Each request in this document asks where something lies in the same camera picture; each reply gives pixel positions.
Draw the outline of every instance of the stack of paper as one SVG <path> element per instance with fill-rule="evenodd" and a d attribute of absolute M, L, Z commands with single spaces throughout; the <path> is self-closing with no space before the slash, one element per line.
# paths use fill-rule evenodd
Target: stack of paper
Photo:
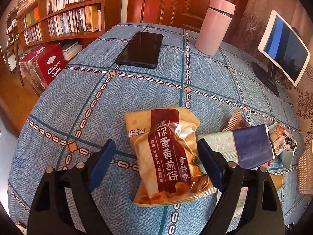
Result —
<path fill-rule="evenodd" d="M 78 42 L 68 42 L 61 46 L 65 61 L 69 61 L 83 49 L 82 45 L 79 45 Z"/>

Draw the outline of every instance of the table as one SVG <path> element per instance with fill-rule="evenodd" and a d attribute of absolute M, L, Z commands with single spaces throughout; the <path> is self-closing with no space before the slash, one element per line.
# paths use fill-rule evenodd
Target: table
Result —
<path fill-rule="evenodd" d="M 137 31 L 164 35 L 155 70 L 115 64 Z M 258 61 L 236 47 L 222 43 L 214 57 L 200 53 L 194 47 L 197 36 L 169 26 L 119 24 L 65 67 L 39 98 L 18 139 L 8 187 L 14 222 L 27 223 L 48 166 L 71 168 L 111 138 L 117 154 L 92 195 L 112 233 L 199 234 L 216 205 L 216 194 L 174 206 L 140 208 L 132 203 L 140 176 L 124 113 L 166 106 L 190 109 L 201 121 L 197 134 L 221 131 L 236 110 L 251 125 L 279 121 L 297 141 L 298 151 L 292 168 L 272 161 L 270 172 L 285 177 L 278 191 L 285 223 L 300 218 L 307 203 L 297 190 L 297 163 L 304 143 L 287 93 L 278 81 L 279 97 L 265 88 L 251 69 L 251 62 Z M 83 229 L 73 197 L 67 193 L 73 221 Z M 232 220 L 230 229 L 238 220 Z"/>
<path fill-rule="evenodd" d="M 6 50 L 1 52 L 1 55 L 4 55 L 5 63 L 7 65 L 7 67 L 9 67 L 7 53 L 13 51 L 14 56 L 15 56 L 16 67 L 18 69 L 18 76 L 21 80 L 22 86 L 24 87 L 24 81 L 23 81 L 23 77 L 21 74 L 21 68 L 19 66 L 19 58 L 18 58 L 18 44 L 20 44 L 20 43 L 21 43 L 20 39 L 15 40 L 13 43 L 11 43 L 9 46 L 7 46 Z"/>

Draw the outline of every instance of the white label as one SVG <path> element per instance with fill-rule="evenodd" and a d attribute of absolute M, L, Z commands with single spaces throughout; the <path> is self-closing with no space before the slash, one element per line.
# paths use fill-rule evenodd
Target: white label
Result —
<path fill-rule="evenodd" d="M 47 62 L 47 64 L 51 64 L 53 63 L 54 59 L 56 58 L 57 56 L 51 56 Z"/>

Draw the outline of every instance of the pink thermos bottle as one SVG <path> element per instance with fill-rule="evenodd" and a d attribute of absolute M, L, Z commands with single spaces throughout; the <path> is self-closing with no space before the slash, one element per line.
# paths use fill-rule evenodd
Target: pink thermos bottle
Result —
<path fill-rule="evenodd" d="M 216 54 L 232 20 L 235 6 L 225 0 L 210 0 L 195 45 L 197 50 L 209 56 Z"/>

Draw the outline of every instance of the black phone case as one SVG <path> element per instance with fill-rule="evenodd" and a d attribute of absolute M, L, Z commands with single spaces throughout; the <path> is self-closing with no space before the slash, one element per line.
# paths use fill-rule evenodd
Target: black phone case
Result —
<path fill-rule="evenodd" d="M 155 69 L 157 67 L 157 64 L 159 62 L 159 59 L 157 60 L 156 64 L 150 64 L 150 63 L 137 63 L 137 62 L 126 62 L 124 60 L 122 60 L 120 57 L 121 55 L 123 54 L 123 52 L 125 51 L 125 49 L 128 47 L 128 45 L 131 43 L 131 41 L 135 38 L 136 34 L 134 34 L 134 36 L 130 39 L 130 41 L 127 43 L 127 45 L 125 46 L 125 48 L 122 50 L 122 52 L 117 56 L 116 60 L 115 60 L 115 63 L 116 64 L 120 64 L 120 65 L 129 65 L 129 66 L 136 66 L 136 67 L 142 67 L 142 68 L 148 68 L 148 69 Z M 159 54 L 160 54 L 160 50 L 161 50 L 161 46 L 162 44 L 160 45 L 160 48 L 158 50 L 158 57 L 159 57 Z"/>

